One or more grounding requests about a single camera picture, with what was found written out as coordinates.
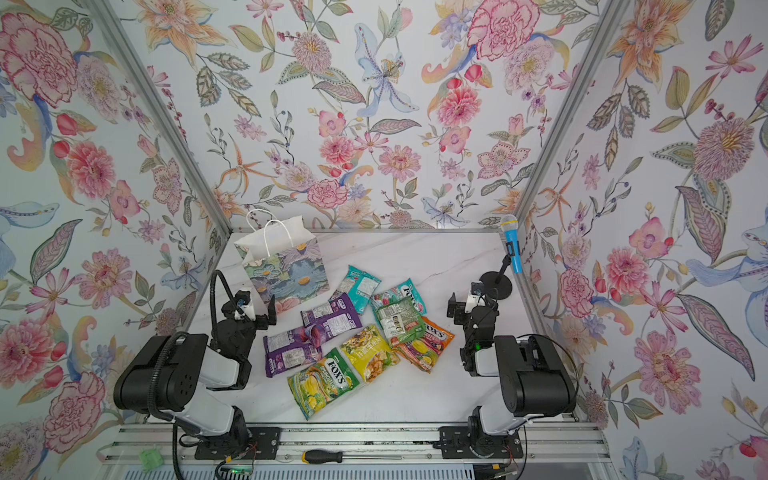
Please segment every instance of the floral gift bag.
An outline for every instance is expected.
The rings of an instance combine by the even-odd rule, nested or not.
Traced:
[[[260,230],[250,226],[253,233],[234,244],[265,304],[274,295],[281,313],[329,290],[317,238],[304,227],[301,216],[284,222],[272,219]]]

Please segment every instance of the microphone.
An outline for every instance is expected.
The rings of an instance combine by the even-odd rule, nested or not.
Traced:
[[[507,253],[512,257],[512,271],[523,273],[523,264],[520,261],[520,243],[518,242],[518,218],[515,215],[504,215],[501,227],[507,240]]]

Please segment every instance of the floral wallpaper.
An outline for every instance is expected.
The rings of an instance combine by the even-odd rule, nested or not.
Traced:
[[[627,480],[768,479],[758,0],[633,0],[525,212],[579,416]]]
[[[226,237],[79,2],[0,2],[0,478],[83,478]]]
[[[115,0],[233,227],[494,226],[599,0]]]

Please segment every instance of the yellow bud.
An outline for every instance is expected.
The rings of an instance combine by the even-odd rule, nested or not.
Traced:
[[[736,406],[729,399],[723,397],[723,408],[731,415],[736,415]]]
[[[754,415],[754,413],[759,408],[754,400],[752,400],[750,397],[744,397],[744,408],[751,414]]]

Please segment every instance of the screwdriver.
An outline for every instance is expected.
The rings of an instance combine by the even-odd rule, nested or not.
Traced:
[[[342,460],[402,460],[402,456],[396,455],[344,455],[344,452],[329,452],[327,450],[308,450],[301,454],[301,461],[318,465],[321,463],[336,462]]]

